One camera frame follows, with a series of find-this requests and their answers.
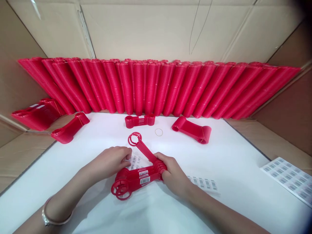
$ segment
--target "left hand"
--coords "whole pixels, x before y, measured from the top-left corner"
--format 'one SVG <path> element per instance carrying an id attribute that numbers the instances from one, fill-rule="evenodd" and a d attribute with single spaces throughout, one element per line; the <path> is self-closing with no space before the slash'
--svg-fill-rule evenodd
<path id="1" fill-rule="evenodd" d="M 111 177 L 124 167 L 130 166 L 131 163 L 125 161 L 129 160 L 132 154 L 132 149 L 127 147 L 115 146 L 105 149 L 95 159 L 89 162 L 82 168 L 95 184 L 101 180 Z"/>

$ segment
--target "white table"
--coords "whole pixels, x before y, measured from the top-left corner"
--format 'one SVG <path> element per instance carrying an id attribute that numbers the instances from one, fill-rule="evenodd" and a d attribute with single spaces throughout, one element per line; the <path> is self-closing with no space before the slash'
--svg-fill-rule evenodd
<path id="1" fill-rule="evenodd" d="M 71 143 L 55 143 L 0 197 L 1 233 L 16 230 L 105 148 L 129 146 L 127 138 L 134 131 L 142 134 L 152 152 L 175 157 L 187 175 L 215 180 L 221 193 L 216 199 L 269 232 L 304 230 L 311 209 L 259 169 L 268 160 L 224 120 L 189 119 L 212 128 L 209 144 L 202 145 L 171 130 L 175 117 L 156 117 L 154 126 L 127 129 L 125 115 L 87 116 L 90 123 Z M 163 130 L 162 136 L 155 134 L 156 128 Z M 113 180 L 87 191 L 64 233 L 214 233 L 197 210 L 177 200 L 162 182 L 154 181 L 119 201 L 110 193 Z"/>

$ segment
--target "silver bracelet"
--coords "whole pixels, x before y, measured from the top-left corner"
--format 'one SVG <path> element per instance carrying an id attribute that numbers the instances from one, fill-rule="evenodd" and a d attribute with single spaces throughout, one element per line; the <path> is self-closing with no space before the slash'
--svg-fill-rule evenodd
<path id="1" fill-rule="evenodd" d="M 63 222 L 57 223 L 57 222 L 54 222 L 54 221 L 50 220 L 50 219 L 46 216 L 46 213 L 45 213 L 45 212 L 46 212 L 46 209 L 45 209 L 45 208 L 46 208 L 46 205 L 48 204 L 48 202 L 51 200 L 52 197 L 53 197 L 53 196 L 51 196 L 51 197 L 45 202 L 45 204 L 43 205 L 43 209 L 42 209 L 42 219 L 43 219 L 43 221 L 44 221 L 46 227 L 49 226 L 49 225 L 61 226 L 61 225 L 65 224 L 65 223 L 67 223 L 67 222 L 71 219 L 72 214 L 73 214 L 73 212 L 72 212 L 71 215 L 68 217 L 68 219 L 66 219 L 66 220 L 63 221 Z"/>

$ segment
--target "forearm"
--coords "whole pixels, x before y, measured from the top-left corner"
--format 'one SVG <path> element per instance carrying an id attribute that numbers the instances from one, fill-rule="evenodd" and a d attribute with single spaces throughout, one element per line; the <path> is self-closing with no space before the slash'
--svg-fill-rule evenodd
<path id="1" fill-rule="evenodd" d="M 72 213 L 77 203 L 84 195 L 84 193 L 93 184 L 87 174 L 83 173 L 83 168 L 59 191 L 46 205 L 45 214 L 54 222 L 65 221 Z M 40 207 L 25 223 L 22 224 L 15 234 L 20 233 L 34 233 L 47 234 L 58 233 L 60 227 L 50 225 L 45 227 L 42 220 L 42 209 Z"/>
<path id="2" fill-rule="evenodd" d="M 196 185 L 191 187 L 188 201 L 201 210 L 222 233 L 268 233 L 253 221 L 206 194 Z"/>

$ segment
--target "barcode sticker sheet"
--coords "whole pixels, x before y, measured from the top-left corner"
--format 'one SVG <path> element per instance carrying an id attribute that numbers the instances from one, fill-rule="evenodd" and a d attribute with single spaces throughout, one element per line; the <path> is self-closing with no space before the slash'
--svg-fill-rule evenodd
<path id="1" fill-rule="evenodd" d="M 130 171 L 152 165 L 145 156 L 140 156 L 138 153 L 133 153 L 131 158 L 126 161 L 131 162 L 131 166 L 126 167 Z"/>
<path id="2" fill-rule="evenodd" d="M 218 191 L 217 183 L 214 180 L 208 180 L 201 177 L 187 176 L 188 179 L 206 193 L 210 195 L 220 196 L 220 192 Z"/>
<path id="3" fill-rule="evenodd" d="M 280 157 L 261 167 L 261 170 L 312 208 L 312 176 Z"/>

